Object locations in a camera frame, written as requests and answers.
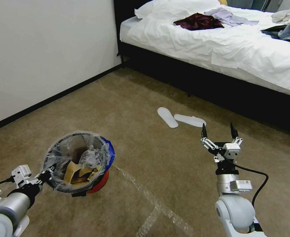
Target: purple clothing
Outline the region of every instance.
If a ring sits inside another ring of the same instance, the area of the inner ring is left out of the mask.
[[[219,20],[200,13],[195,13],[185,19],[175,21],[174,24],[191,31],[224,28]]]
[[[227,24],[230,26],[238,26],[241,24],[246,25],[256,25],[259,21],[249,21],[248,19],[240,16],[235,16],[230,11],[224,8],[217,8],[210,10],[209,12],[204,12],[205,15],[211,15],[215,19],[218,19],[221,23]]]

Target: slipper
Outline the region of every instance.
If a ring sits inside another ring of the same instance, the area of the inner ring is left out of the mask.
[[[167,108],[160,107],[158,108],[157,113],[170,128],[176,128],[179,126],[179,124],[177,123],[177,121],[174,119],[174,117]]]
[[[194,116],[190,117],[186,115],[175,114],[174,119],[195,127],[203,127],[203,124],[206,126],[206,122],[203,119],[196,118]]]

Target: black cable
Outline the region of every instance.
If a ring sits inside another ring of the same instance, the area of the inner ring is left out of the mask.
[[[261,191],[261,189],[266,185],[266,183],[267,183],[267,181],[269,179],[269,176],[266,173],[264,173],[264,172],[260,172],[260,171],[256,171],[256,170],[252,170],[252,169],[248,169],[248,168],[245,168],[245,167],[236,165],[234,162],[231,162],[225,156],[223,156],[223,157],[224,157],[225,160],[227,160],[228,162],[232,163],[235,167],[238,167],[238,168],[240,168],[242,170],[250,171],[250,172],[253,172],[253,173],[261,174],[261,175],[264,175],[266,177],[265,180],[264,180],[264,182],[261,184],[261,186],[258,188],[258,190],[256,191],[256,193],[254,194],[253,200],[251,201],[251,204],[254,207],[254,202],[256,200],[256,197],[258,196],[258,194]]]
[[[2,183],[8,183],[8,182],[12,182],[12,183],[14,183],[13,176],[11,176],[10,178],[5,179],[5,180],[3,180],[3,181],[0,181],[0,184],[2,184]]]

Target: black baseboard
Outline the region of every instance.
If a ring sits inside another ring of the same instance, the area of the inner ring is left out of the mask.
[[[90,78],[88,80],[85,80],[85,81],[83,81],[83,82],[81,82],[81,83],[79,83],[79,84],[77,84],[77,85],[75,85],[75,86],[73,86],[71,88],[68,88],[68,89],[66,89],[66,90],[64,90],[64,91],[62,91],[62,92],[60,92],[60,93],[58,93],[58,94],[56,94],[56,95],[54,95],[54,96],[52,96],[50,98],[47,98],[47,99],[45,99],[45,100],[43,100],[43,101],[41,101],[41,102],[39,102],[39,103],[37,103],[35,105],[32,105],[31,107],[28,107],[28,108],[26,108],[26,109],[24,109],[24,110],[22,110],[22,111],[20,111],[20,112],[18,112],[16,114],[14,114],[14,115],[11,115],[10,117],[7,117],[7,118],[1,120],[0,121],[0,128],[5,126],[5,125],[7,125],[7,124],[9,124],[9,123],[11,123],[11,122],[13,122],[13,121],[15,121],[15,120],[17,120],[18,118],[21,118],[21,117],[31,113],[32,111],[37,110],[38,108],[43,107],[44,105],[47,105],[47,104],[53,102],[54,100],[62,98],[63,96],[65,96],[65,95],[67,95],[69,93],[72,93],[75,90],[78,90],[79,88],[81,88],[83,86],[86,86],[86,85],[88,85],[89,83],[91,83],[93,81],[98,80],[99,78],[101,78],[101,77],[103,77],[103,76],[105,76],[105,75],[107,75],[107,74],[109,74],[109,73],[121,68],[121,67],[122,67],[122,65],[119,64],[119,65],[117,65],[117,66],[115,66],[115,67],[113,67],[113,68],[111,68],[111,69],[109,69],[107,71],[104,71],[104,72],[102,72],[102,73],[100,73],[100,74],[98,74],[98,75],[96,75],[96,76],[94,76],[94,77],[92,77],[92,78]]]

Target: beige carpet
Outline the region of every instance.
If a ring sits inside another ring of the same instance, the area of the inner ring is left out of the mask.
[[[114,165],[142,184],[138,191],[115,167],[95,194],[72,198],[45,185],[29,210],[23,236],[135,236],[147,220],[147,236],[225,236],[217,218],[216,164],[200,144],[199,128],[169,128],[158,107],[207,122],[213,141],[231,140],[232,121],[244,138],[238,164],[269,174],[256,200],[256,215],[267,236],[290,237],[290,135],[130,69],[120,69],[0,129],[0,180],[28,164],[34,174],[47,148],[74,130],[99,133],[114,146]],[[257,188],[260,175],[240,171]],[[2,184],[4,195],[14,188]],[[254,191],[245,195],[252,198]],[[154,210],[158,200],[165,212]],[[173,217],[166,214],[172,211]]]

